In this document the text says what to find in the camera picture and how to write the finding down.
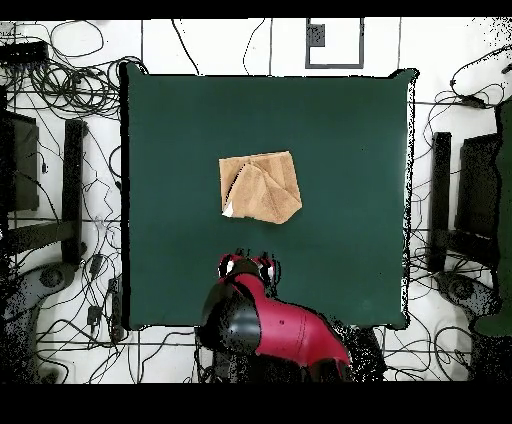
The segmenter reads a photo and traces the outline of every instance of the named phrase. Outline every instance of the black cable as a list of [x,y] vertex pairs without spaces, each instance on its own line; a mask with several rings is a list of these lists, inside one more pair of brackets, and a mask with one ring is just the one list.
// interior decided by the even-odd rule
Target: black cable
[[112,150],[112,153],[110,153],[110,156],[108,158],[108,169],[109,171],[114,174],[117,178],[122,178],[121,175],[119,175],[118,173],[116,173],[114,171],[114,169],[112,168],[112,157],[114,156],[114,154],[121,148],[121,146],[117,146],[114,150]]
[[53,33],[58,29],[58,28],[61,28],[62,26],[64,25],[69,25],[69,24],[74,24],[74,23],[78,23],[78,22],[85,22],[86,24],[90,25],[91,27],[93,27],[96,32],[98,32],[98,34],[100,35],[100,39],[101,39],[101,45],[100,47],[98,47],[96,50],[92,50],[88,53],[82,53],[82,54],[79,54],[79,55],[69,55],[69,54],[63,54],[64,56],[66,56],[67,58],[79,58],[79,57],[85,57],[85,56],[89,56],[93,53],[97,53],[99,52],[101,49],[103,49],[103,47],[105,46],[105,40],[103,39],[103,34],[101,32],[101,30],[94,24],[92,24],[91,22],[89,21],[85,21],[85,20],[81,20],[81,21],[67,21],[67,22],[61,22],[60,24],[57,24],[56,26],[53,27],[53,29],[51,30],[50,32],[50,43],[55,46],[55,42],[53,41]]
[[439,356],[439,348],[438,348],[438,345],[437,345],[437,339],[446,330],[458,330],[458,331],[461,331],[462,333],[466,334],[466,336],[468,336],[471,340],[473,340],[473,335],[471,335],[468,331],[464,330],[463,328],[460,328],[460,327],[457,327],[457,326],[453,325],[453,326],[442,328],[434,336],[434,343],[433,343],[434,344],[434,355],[436,357],[437,365],[439,366],[439,369],[445,375],[445,377],[448,380],[453,381],[453,379],[446,373],[446,371],[444,370],[443,366],[441,365],[441,358]]
[[196,70],[196,74],[199,75],[199,69],[196,65],[196,63],[192,60],[192,57],[190,56],[188,50],[187,50],[187,47],[185,46],[185,43],[183,42],[183,39],[181,38],[181,34],[180,32],[178,31],[178,28],[176,27],[176,23],[174,22],[174,19],[171,19],[171,23],[172,23],[172,26],[174,28],[174,31],[176,32],[176,34],[178,35],[178,38],[180,40],[180,44],[181,44],[181,47],[183,47],[183,50],[185,52],[185,54],[187,55],[188,59],[190,60],[190,62],[192,63],[192,65],[194,65],[194,69]]
[[144,359],[144,360],[142,361],[142,364],[141,364],[141,374],[140,374],[139,383],[142,383],[142,379],[144,378],[144,364],[145,364],[147,361],[149,361],[150,359],[154,358],[156,355],[158,355],[158,353],[159,353],[159,352],[162,350],[162,348],[165,346],[165,342],[166,342],[166,340],[167,340],[167,338],[168,338],[168,337],[170,337],[170,336],[175,336],[175,335],[190,336],[190,335],[192,335],[192,334],[194,334],[194,332],[193,332],[193,331],[188,332],[188,333],[181,333],[181,332],[178,332],[178,331],[173,331],[173,332],[171,332],[171,333],[168,333],[168,334],[164,337],[164,339],[163,339],[162,343],[160,344],[160,346],[158,347],[158,349],[157,349],[157,350],[156,350],[152,355],[148,356],[146,359]]
[[[98,366],[98,368],[96,368],[96,369],[93,371],[93,373],[92,373],[92,374],[91,374],[91,376],[89,377],[89,380],[87,381],[87,383],[84,383],[84,384],[91,384],[94,380],[96,380],[96,379],[98,379],[98,378],[102,377],[102,376],[103,376],[103,375],[104,375],[104,374],[105,374],[105,373],[106,373],[110,368],[112,368],[112,367],[114,366],[114,364],[117,362],[117,360],[118,360],[118,359],[119,359],[119,357],[121,356],[121,353],[123,352],[124,348],[125,348],[125,347],[123,346],[123,348],[121,349],[121,351],[120,351],[120,352],[114,352],[114,353],[112,353],[111,355],[109,355],[109,356],[107,357],[107,359],[105,359],[105,360],[104,360],[104,361],[103,361],[103,362]],[[103,373],[102,373],[102,374],[100,374],[99,376],[94,377],[94,376],[95,376],[95,374],[96,374],[96,373],[97,373],[97,372],[98,372],[98,371],[103,367],[103,365],[108,364],[108,362],[110,361],[110,359],[112,359],[114,356],[117,356],[117,358],[116,358],[116,360],[115,360],[115,361],[110,365],[110,367],[108,367],[107,369],[105,369],[105,371],[103,371]]]
[[242,63],[244,65],[244,69],[245,69],[245,72],[247,75],[249,75],[249,71],[247,70],[247,68],[245,66],[245,57],[247,56],[247,51],[249,50],[249,46],[251,45],[252,37],[254,36],[255,32],[258,31],[260,26],[262,26],[266,20],[267,20],[267,18],[263,18],[261,23],[256,28],[254,28],[254,31],[251,33],[251,36],[249,37],[249,41],[247,42],[247,46],[245,47],[245,53],[244,53],[244,57],[242,59]]
[[464,95],[459,94],[459,93],[455,90],[455,84],[456,84],[455,77],[457,76],[457,74],[458,74],[459,72],[461,72],[463,69],[467,69],[467,68],[469,68],[470,66],[477,64],[477,63],[478,63],[478,62],[480,62],[480,61],[487,60],[487,59],[491,58],[492,56],[497,56],[498,54],[500,54],[500,53],[502,53],[502,52],[504,52],[504,51],[510,50],[510,49],[512,49],[512,44],[506,44],[505,46],[500,47],[499,49],[492,50],[491,52],[486,53],[486,54],[484,54],[483,56],[479,57],[478,59],[475,59],[475,60],[473,60],[473,61],[471,61],[471,62],[467,63],[466,65],[461,66],[459,69],[457,69],[457,70],[455,71],[455,73],[453,74],[452,79],[450,80],[450,87],[451,87],[452,91],[455,93],[455,95],[457,95],[458,97],[471,97],[471,96],[476,96],[476,95],[481,91],[481,90],[480,90],[480,91],[477,91],[476,93],[473,93],[473,94],[467,94],[467,95],[465,95],[465,96],[464,96]]
[[59,220],[59,217],[57,216],[57,211],[55,210],[55,207],[53,206],[53,203],[52,203],[52,201],[50,199],[50,196],[48,195],[48,193],[46,192],[44,187],[41,185],[41,183],[39,181],[37,181],[37,180],[34,180],[32,177],[30,177],[27,174],[24,174],[23,172],[21,172],[19,170],[16,170],[15,173],[21,175],[23,178],[26,178],[29,181],[32,181],[35,185],[37,185],[43,191],[43,193],[45,194],[46,198],[48,199],[48,202],[50,203],[50,207],[52,208],[52,212],[53,212],[53,215],[55,216],[55,219],[57,221],[57,225],[60,225],[60,220]]
[[67,365],[61,364],[60,362],[57,362],[57,361],[52,361],[50,359],[44,358],[39,354],[36,354],[36,356],[40,361],[47,362],[48,364],[58,365],[59,367],[64,368],[66,370],[66,375],[64,376],[64,379],[62,380],[61,384],[64,384],[66,382],[66,380],[68,379],[68,376],[69,376],[69,367]]

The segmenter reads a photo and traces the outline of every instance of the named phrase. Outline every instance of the green tabletop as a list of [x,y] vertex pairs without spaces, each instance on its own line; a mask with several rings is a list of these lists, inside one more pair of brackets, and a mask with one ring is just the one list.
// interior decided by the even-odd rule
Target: green tabletop
[[[404,325],[416,71],[197,77],[128,65],[127,74],[132,328],[199,324],[221,255],[238,247],[276,255],[283,301],[347,324]],[[292,154],[302,209],[282,225],[222,216],[219,159],[280,151]]]
[[496,157],[500,196],[498,213],[498,248],[500,260],[493,283],[503,301],[499,314],[480,318],[475,325],[486,336],[512,336],[512,102],[496,108],[497,132],[501,146]]

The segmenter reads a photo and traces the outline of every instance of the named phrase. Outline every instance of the cable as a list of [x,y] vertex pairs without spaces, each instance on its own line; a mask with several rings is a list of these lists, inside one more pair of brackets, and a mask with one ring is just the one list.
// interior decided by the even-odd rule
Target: cable
[[178,38],[179,38],[180,43],[181,43],[181,47],[183,47],[183,51],[185,52],[185,54],[187,55],[188,59],[190,60],[190,63],[192,63],[192,65],[194,65],[194,69],[196,70],[196,74],[199,75],[199,69],[198,69],[196,63],[192,60],[192,57],[190,56],[190,54],[189,54],[189,52],[187,50],[187,47],[185,46],[185,43],[183,42],[183,39],[181,38],[181,34],[178,31],[178,28],[176,27],[176,23],[174,22],[174,19],[171,19],[171,23],[172,23],[172,26],[174,28],[174,31],[178,35]]
[[53,215],[55,216],[55,220],[57,221],[57,225],[60,225],[60,220],[59,220],[59,217],[57,216],[55,207],[53,206],[50,196],[48,195],[48,193],[46,192],[44,187],[41,185],[41,183],[37,180],[34,180],[32,177],[28,176],[27,174],[24,174],[23,172],[21,172],[19,170],[16,170],[15,173],[21,175],[23,178],[26,178],[29,181],[32,181],[35,185],[37,185],[43,191],[46,198],[48,199],[48,203],[50,203],[50,207],[52,208],[52,212],[53,212]]
[[167,338],[168,338],[168,337],[170,337],[170,336],[175,336],[175,335],[190,336],[190,335],[192,335],[192,334],[194,334],[194,332],[193,332],[193,331],[188,332],[188,333],[181,333],[181,332],[178,332],[178,331],[173,331],[173,332],[171,332],[171,333],[168,333],[168,334],[164,337],[164,339],[163,339],[162,343],[160,344],[160,346],[158,347],[158,349],[155,351],[155,353],[153,353],[152,355],[148,356],[146,359],[144,359],[144,360],[142,361],[142,364],[141,364],[141,374],[140,374],[139,383],[142,383],[142,379],[144,378],[144,364],[145,364],[147,361],[149,361],[150,359],[154,358],[156,355],[158,355],[158,353],[159,353],[159,352],[162,350],[162,348],[165,346],[165,342],[166,342],[166,340],[167,340]]
[[114,150],[112,150],[112,153],[110,153],[110,156],[108,158],[108,169],[109,171],[115,175],[117,178],[122,178],[121,175],[117,174],[113,169],[112,169],[112,157],[114,156],[114,154],[121,148],[121,146],[117,146]]
[[471,340],[473,340],[473,336],[466,330],[464,330],[463,328],[460,328],[460,327],[457,327],[457,326],[449,326],[449,327],[444,327],[442,328],[441,330],[439,330],[436,335],[434,336],[434,354],[435,354],[435,357],[436,357],[436,361],[437,361],[437,365],[439,366],[439,369],[441,370],[441,372],[445,375],[445,377],[450,380],[450,381],[453,381],[453,379],[446,373],[446,371],[444,370],[443,366],[441,365],[441,358],[439,356],[439,348],[438,348],[438,345],[437,345],[437,339],[438,337],[443,333],[445,332],[446,330],[458,330],[458,331],[461,331],[462,333],[466,334],[466,336],[468,336]]
[[245,47],[245,53],[244,53],[244,58],[242,59],[242,63],[244,65],[244,69],[245,69],[245,72],[247,75],[249,75],[249,71],[247,70],[247,67],[245,66],[245,56],[247,56],[247,51],[249,50],[249,46],[251,44],[251,41],[252,41],[252,37],[254,36],[254,33],[256,31],[258,31],[259,27],[262,26],[265,21],[267,20],[267,18],[263,18],[263,20],[261,21],[261,23],[254,29],[254,31],[252,32],[250,38],[249,38],[249,41],[247,42],[247,46]]
[[451,87],[451,89],[452,89],[453,93],[455,93],[455,95],[457,95],[458,97],[472,97],[472,96],[476,96],[476,95],[479,93],[479,91],[477,91],[476,93],[473,93],[473,94],[469,94],[469,95],[465,95],[465,96],[463,96],[463,95],[459,94],[459,93],[455,90],[455,84],[456,84],[455,77],[457,76],[457,74],[458,74],[459,72],[461,72],[463,69],[467,69],[467,68],[469,68],[470,66],[477,64],[477,63],[478,63],[478,62],[480,62],[480,61],[487,60],[487,59],[491,58],[492,56],[497,56],[498,54],[500,54],[500,53],[502,53],[502,52],[504,52],[504,51],[510,50],[510,49],[512,49],[512,44],[506,44],[505,46],[500,47],[499,49],[492,50],[491,52],[486,53],[486,54],[484,54],[483,56],[479,57],[478,59],[473,60],[472,62],[469,62],[469,63],[467,63],[466,65],[461,66],[459,69],[457,69],[457,70],[455,71],[455,73],[453,74],[452,79],[450,80],[450,87]]

